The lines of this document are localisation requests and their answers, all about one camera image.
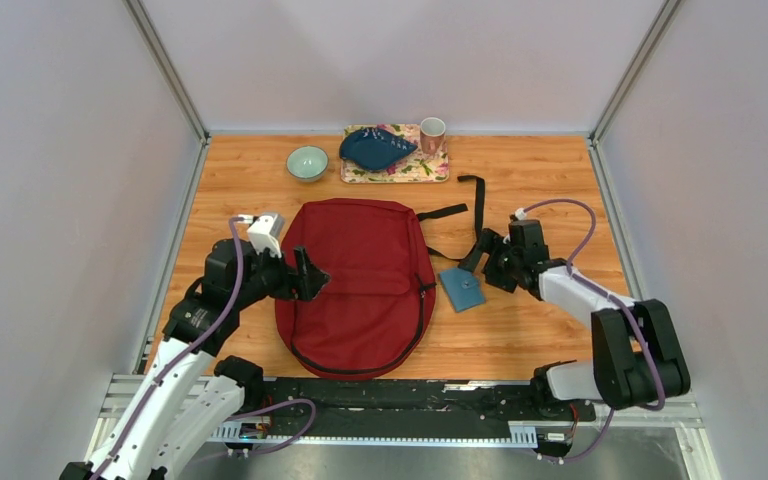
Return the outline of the blue wallet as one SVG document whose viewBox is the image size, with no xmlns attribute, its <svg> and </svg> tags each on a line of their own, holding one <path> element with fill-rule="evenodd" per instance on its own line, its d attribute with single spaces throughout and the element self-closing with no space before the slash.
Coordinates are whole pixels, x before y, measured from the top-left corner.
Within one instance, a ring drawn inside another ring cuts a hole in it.
<svg viewBox="0 0 768 480">
<path fill-rule="evenodd" d="M 486 303 L 480 281 L 472 272 L 454 267 L 443 270 L 439 278 L 456 313 L 462 313 Z"/>
</svg>

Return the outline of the red backpack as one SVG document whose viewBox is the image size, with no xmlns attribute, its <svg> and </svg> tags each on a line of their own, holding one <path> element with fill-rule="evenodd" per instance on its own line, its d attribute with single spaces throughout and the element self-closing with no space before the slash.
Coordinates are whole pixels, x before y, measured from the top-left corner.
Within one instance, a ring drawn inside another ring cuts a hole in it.
<svg viewBox="0 0 768 480">
<path fill-rule="evenodd" d="M 422 340 L 436 275 L 421 223 L 466 204 L 417 213 L 395 201 L 332 198 L 303 204 L 282 241 L 305 247 L 330 279 L 311 301 L 275 303 L 279 336 L 307 371 L 369 380 L 401 366 Z"/>
</svg>

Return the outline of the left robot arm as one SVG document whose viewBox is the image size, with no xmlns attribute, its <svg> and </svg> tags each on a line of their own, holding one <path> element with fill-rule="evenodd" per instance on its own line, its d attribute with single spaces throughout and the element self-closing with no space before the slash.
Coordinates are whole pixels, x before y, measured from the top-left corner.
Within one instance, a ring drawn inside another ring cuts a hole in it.
<svg viewBox="0 0 768 480">
<path fill-rule="evenodd" d="M 151 368 L 107 439 L 64 479 L 175 479 L 225 422 L 242 420 L 234 444 L 265 436 L 261 367 L 217 358 L 243 309 L 267 298 L 311 301 L 329 283 L 302 247 L 292 258 L 247 241 L 214 244 L 204 273 L 173 307 Z"/>
</svg>

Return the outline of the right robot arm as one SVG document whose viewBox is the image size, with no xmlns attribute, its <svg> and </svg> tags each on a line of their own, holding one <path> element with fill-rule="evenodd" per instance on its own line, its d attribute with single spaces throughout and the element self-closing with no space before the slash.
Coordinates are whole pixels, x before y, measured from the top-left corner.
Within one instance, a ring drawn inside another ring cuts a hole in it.
<svg viewBox="0 0 768 480">
<path fill-rule="evenodd" d="M 488 286 L 508 293 L 522 289 L 590 329 L 591 361 L 535 370 L 530 404 L 540 417 L 558 417 L 573 400 L 615 410 L 655 409 L 689 392 L 691 377 L 668 307 L 656 299 L 618 295 L 568 260 L 551 257 L 539 221 L 514 220 L 506 237 L 481 231 L 467 256 L 441 275 L 456 310 L 482 302 L 478 274 Z"/>
</svg>

